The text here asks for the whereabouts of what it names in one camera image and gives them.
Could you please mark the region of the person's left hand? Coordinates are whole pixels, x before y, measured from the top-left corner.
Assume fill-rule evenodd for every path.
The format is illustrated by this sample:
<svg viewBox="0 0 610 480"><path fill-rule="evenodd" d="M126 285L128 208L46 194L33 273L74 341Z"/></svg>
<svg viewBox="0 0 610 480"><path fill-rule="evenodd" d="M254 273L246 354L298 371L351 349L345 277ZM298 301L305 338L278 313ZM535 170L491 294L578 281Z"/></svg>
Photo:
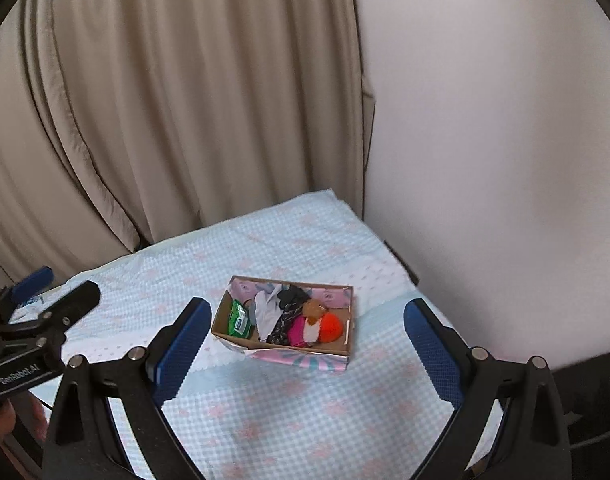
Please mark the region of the person's left hand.
<svg viewBox="0 0 610 480"><path fill-rule="evenodd" d="M44 406L33 394L29 395L32 407L32 431L39 441L47 437L48 421L44 414ZM10 400L6 400L0 406L0 442L12 432L16 422L16 413Z"/></svg>

